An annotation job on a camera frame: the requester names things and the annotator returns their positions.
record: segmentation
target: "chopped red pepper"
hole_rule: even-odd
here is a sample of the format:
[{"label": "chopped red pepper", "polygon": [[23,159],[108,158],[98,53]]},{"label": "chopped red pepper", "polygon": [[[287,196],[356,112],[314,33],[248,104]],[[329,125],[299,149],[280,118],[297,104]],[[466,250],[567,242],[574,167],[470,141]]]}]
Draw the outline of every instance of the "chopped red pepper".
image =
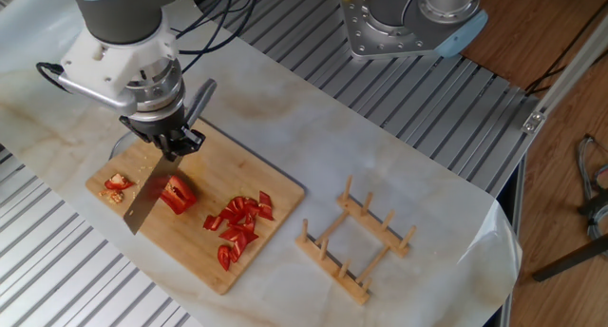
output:
[{"label": "chopped red pepper", "polygon": [[269,221],[273,221],[273,209],[267,205],[260,205],[259,216],[267,219]]},{"label": "chopped red pepper", "polygon": [[237,230],[236,228],[230,227],[224,232],[222,232],[219,237],[228,241],[235,241],[238,238],[239,234],[241,234],[241,231]]},{"label": "chopped red pepper", "polygon": [[258,238],[254,233],[256,230],[256,217],[273,220],[273,207],[268,194],[259,192],[259,203],[251,198],[235,197],[217,217],[208,216],[204,228],[215,231],[223,220],[228,220],[229,228],[222,232],[219,237],[232,241],[232,249],[222,245],[218,250],[218,260],[221,266],[228,270],[229,262],[237,262],[245,247]]},{"label": "chopped red pepper", "polygon": [[210,231],[217,231],[222,221],[224,221],[222,217],[214,217],[212,215],[208,215],[207,219],[205,219],[205,223],[202,225],[202,228],[208,229]]},{"label": "chopped red pepper", "polygon": [[107,180],[104,185],[107,189],[123,190],[133,185],[133,182],[127,180],[126,177],[121,174],[115,174]]},{"label": "chopped red pepper", "polygon": [[197,202],[192,190],[177,176],[172,176],[161,193],[161,199],[173,210],[181,214]]},{"label": "chopped red pepper", "polygon": [[261,190],[259,191],[259,204],[265,204],[269,207],[273,206],[272,202],[270,201],[270,196]]},{"label": "chopped red pepper", "polygon": [[249,223],[234,224],[231,227],[239,231],[254,233],[254,230],[256,229],[256,221],[251,220]]},{"label": "chopped red pepper", "polygon": [[255,206],[245,205],[245,209],[243,210],[245,211],[245,214],[251,218],[255,218],[259,214],[259,207],[257,204]]},{"label": "chopped red pepper", "polygon": [[230,260],[232,262],[237,262],[237,260],[240,258],[240,255],[243,254],[243,251],[245,250],[246,246],[247,238],[244,234],[240,233],[237,237],[237,240],[235,240],[235,246],[233,246],[231,250]]},{"label": "chopped red pepper", "polygon": [[243,232],[243,234],[245,235],[248,244],[257,239],[257,234],[253,232]]},{"label": "chopped red pepper", "polygon": [[228,208],[224,208],[220,213],[219,216],[222,217],[223,219],[226,219],[227,221],[232,220],[235,218],[236,214],[233,213],[233,211],[231,211]]},{"label": "chopped red pepper", "polygon": [[245,207],[247,206],[257,207],[257,201],[252,198],[245,198]]},{"label": "chopped red pepper", "polygon": [[259,216],[267,219],[269,221],[273,221],[273,204],[270,201],[270,196],[263,191],[259,191]]},{"label": "chopped red pepper", "polygon": [[237,206],[237,209],[240,211],[243,209],[243,207],[245,207],[245,198],[243,197],[235,197],[233,199],[235,201],[235,205]]},{"label": "chopped red pepper", "polygon": [[228,269],[230,268],[230,251],[230,247],[228,247],[227,245],[221,245],[218,248],[219,265],[221,265],[221,267],[224,268],[224,270],[226,271],[228,271]]},{"label": "chopped red pepper", "polygon": [[241,220],[243,220],[243,218],[245,218],[245,213],[239,212],[235,215],[234,218],[230,219],[230,221],[228,221],[229,224],[234,225],[239,223]]}]

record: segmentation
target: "knife blade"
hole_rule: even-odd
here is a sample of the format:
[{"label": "knife blade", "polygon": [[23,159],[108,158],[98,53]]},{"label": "knife blade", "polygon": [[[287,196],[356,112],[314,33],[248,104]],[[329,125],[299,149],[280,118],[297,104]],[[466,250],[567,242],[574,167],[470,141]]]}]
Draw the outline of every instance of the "knife blade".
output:
[{"label": "knife blade", "polygon": [[129,226],[133,234],[142,227],[143,221],[156,204],[156,201],[161,197],[161,193],[169,183],[171,176],[175,174],[180,166],[181,157],[171,162],[164,157],[161,157],[159,162],[154,166],[150,177],[145,181],[142,190],[137,194],[133,203],[126,210],[123,216],[124,222]]}]

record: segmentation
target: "black stand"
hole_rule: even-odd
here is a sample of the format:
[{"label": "black stand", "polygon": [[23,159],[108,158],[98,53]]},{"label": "black stand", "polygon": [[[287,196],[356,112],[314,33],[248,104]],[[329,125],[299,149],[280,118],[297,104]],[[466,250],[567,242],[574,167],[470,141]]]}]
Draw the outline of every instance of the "black stand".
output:
[{"label": "black stand", "polygon": [[544,281],[557,274],[570,269],[586,260],[589,260],[602,252],[608,251],[608,234],[589,242],[581,248],[572,251],[562,258],[544,266],[542,269],[532,274],[535,281]]}]

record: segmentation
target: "bamboo cutting board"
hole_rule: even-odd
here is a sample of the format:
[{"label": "bamboo cutting board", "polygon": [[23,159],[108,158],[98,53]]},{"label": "bamboo cutting board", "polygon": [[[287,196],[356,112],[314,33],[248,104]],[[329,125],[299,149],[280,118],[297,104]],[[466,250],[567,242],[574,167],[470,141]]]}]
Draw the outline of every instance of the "bamboo cutting board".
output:
[{"label": "bamboo cutting board", "polygon": [[[138,233],[143,233],[222,295],[304,199],[304,189],[207,123],[197,121],[194,128],[206,140],[199,152],[183,158],[177,175],[190,185],[198,202],[183,214],[175,215],[158,200]],[[86,188],[122,217],[161,156],[154,145],[138,140],[88,179]],[[120,204],[97,195],[105,189],[105,180],[116,173],[137,184],[125,189]],[[226,221],[215,232],[203,229],[202,224],[207,215],[219,214],[235,196],[258,200],[260,190],[270,195],[275,220],[256,219],[259,238],[247,245],[238,262],[232,263],[226,272],[218,262],[218,247],[233,246],[219,237],[227,229]]]}]

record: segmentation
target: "wooden floor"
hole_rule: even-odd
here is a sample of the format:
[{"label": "wooden floor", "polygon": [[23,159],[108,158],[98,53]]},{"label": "wooden floor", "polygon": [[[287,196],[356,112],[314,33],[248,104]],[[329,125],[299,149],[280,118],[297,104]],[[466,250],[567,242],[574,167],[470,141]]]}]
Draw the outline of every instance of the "wooden floor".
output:
[{"label": "wooden floor", "polygon": [[[482,1],[490,20],[465,55],[526,87],[605,0]],[[576,211],[583,195],[575,154],[585,133],[608,144],[608,59],[587,72],[529,150],[513,327],[608,326],[608,259],[587,261],[543,283],[530,278],[532,271],[589,241],[586,219]],[[608,164],[608,154],[592,152],[590,170],[601,164]]]}]

